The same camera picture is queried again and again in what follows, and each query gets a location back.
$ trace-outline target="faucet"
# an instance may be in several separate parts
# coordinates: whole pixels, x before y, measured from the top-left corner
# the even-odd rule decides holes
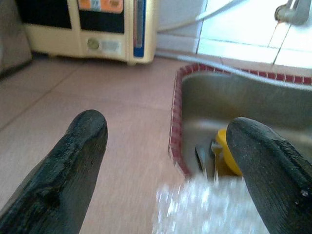
[[[309,18],[311,0],[288,0],[275,11],[275,19],[293,25],[302,25]]]

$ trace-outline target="sink basin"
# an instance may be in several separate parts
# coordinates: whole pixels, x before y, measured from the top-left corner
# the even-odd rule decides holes
[[[231,71],[192,64],[177,73],[169,148],[183,174],[200,173],[195,146],[209,152],[217,131],[236,117],[270,126],[312,161],[311,78]],[[213,177],[214,160],[208,160]],[[219,165],[221,175],[233,175],[222,159]]]

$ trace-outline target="stainless steel sink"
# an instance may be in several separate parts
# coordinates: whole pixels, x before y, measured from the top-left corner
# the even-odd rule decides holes
[[[182,157],[191,174],[200,172],[195,146],[200,144],[208,152],[218,129],[235,117],[272,127],[312,161],[312,86],[243,72],[196,72],[182,81]],[[209,160],[213,176],[214,161]],[[221,174],[231,175],[223,164]]]

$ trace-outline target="orange label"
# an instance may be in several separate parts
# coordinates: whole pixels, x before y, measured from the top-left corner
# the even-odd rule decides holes
[[[110,13],[121,13],[123,0],[78,0],[79,9],[89,11],[102,11]]]

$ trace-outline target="beige tiled floor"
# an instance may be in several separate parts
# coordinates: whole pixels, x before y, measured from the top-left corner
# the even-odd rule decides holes
[[[109,139],[80,233],[151,233],[157,188],[183,181],[167,147],[175,72],[184,65],[40,56],[0,80],[0,208],[73,118],[97,109]]]

